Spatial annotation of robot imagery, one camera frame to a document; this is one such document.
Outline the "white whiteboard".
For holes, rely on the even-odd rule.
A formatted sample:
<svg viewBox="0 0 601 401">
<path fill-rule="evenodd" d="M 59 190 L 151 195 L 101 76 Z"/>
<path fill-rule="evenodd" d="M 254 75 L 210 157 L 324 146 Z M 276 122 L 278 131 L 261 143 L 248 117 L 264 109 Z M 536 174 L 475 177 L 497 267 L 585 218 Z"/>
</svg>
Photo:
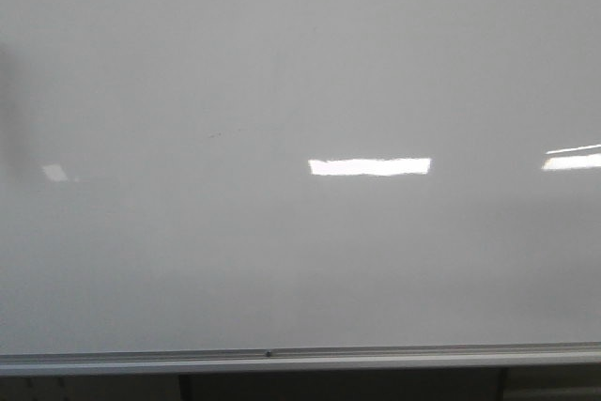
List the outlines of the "white whiteboard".
<svg viewBox="0 0 601 401">
<path fill-rule="evenodd" d="M 596 342 L 600 0 L 1 0 L 8 355 Z"/>
</svg>

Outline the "aluminium whiteboard tray rail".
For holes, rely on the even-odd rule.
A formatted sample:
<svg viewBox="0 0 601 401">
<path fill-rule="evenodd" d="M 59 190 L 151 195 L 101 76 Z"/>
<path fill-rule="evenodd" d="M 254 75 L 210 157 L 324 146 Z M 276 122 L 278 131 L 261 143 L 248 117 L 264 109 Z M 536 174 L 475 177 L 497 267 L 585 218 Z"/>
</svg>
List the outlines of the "aluminium whiteboard tray rail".
<svg viewBox="0 0 601 401">
<path fill-rule="evenodd" d="M 599 362 L 598 342 L 427 347 L 302 347 L 3 354 L 1 375 L 32 378 L 502 367 Z"/>
</svg>

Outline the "dark cabinet under whiteboard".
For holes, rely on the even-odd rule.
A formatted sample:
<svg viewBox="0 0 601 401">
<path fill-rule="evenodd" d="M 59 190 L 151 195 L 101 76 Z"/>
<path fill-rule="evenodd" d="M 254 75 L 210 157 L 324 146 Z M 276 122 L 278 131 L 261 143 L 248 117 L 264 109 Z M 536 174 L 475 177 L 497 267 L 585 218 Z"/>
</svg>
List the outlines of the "dark cabinet under whiteboard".
<svg viewBox="0 0 601 401">
<path fill-rule="evenodd" d="M 3 377 L 4 400 L 597 400 L 597 364 Z"/>
</svg>

